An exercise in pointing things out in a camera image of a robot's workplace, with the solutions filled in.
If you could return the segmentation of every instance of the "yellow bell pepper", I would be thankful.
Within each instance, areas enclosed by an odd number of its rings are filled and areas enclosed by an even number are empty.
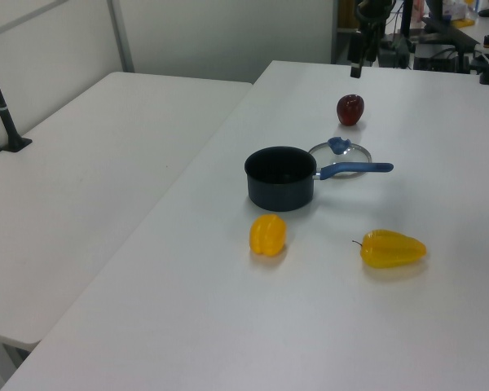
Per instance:
[[[423,243],[398,232],[374,230],[362,241],[360,256],[371,267],[378,269],[407,265],[427,253]]]
[[[276,214],[263,214],[250,228],[250,248],[256,254],[273,257],[286,240],[286,223]]]

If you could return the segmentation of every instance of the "apple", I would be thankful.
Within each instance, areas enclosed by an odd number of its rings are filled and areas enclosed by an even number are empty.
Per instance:
[[[364,112],[364,99],[358,95],[346,95],[337,103],[339,121],[345,126],[355,125]]]

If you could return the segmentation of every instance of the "black saucepan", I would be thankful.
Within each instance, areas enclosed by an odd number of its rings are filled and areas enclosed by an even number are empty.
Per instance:
[[[244,163],[248,194],[260,208],[286,212],[301,208],[313,198],[314,179],[325,180],[342,172],[388,173],[390,163],[341,162],[317,172],[315,158],[295,147],[269,147],[257,151]]]

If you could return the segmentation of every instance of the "table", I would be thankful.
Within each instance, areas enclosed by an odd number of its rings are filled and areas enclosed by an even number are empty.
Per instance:
[[[489,86],[349,72],[272,63],[4,391],[489,390]],[[350,93],[366,102],[353,129],[335,113]],[[265,211],[246,157],[337,135],[394,171],[316,183],[280,214],[284,253],[252,255]],[[376,228],[429,256],[363,266],[351,240]]]
[[[49,332],[250,86],[113,73],[0,153],[0,341]]]
[[[483,43],[483,38],[489,35],[489,18],[476,16],[474,25],[459,29],[461,32],[469,35],[476,41]]]

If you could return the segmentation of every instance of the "blue handle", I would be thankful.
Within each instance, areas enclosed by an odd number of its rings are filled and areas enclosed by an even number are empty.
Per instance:
[[[335,174],[349,173],[389,173],[393,169],[391,163],[361,163],[348,162],[335,163],[320,169],[320,180],[331,178]]]

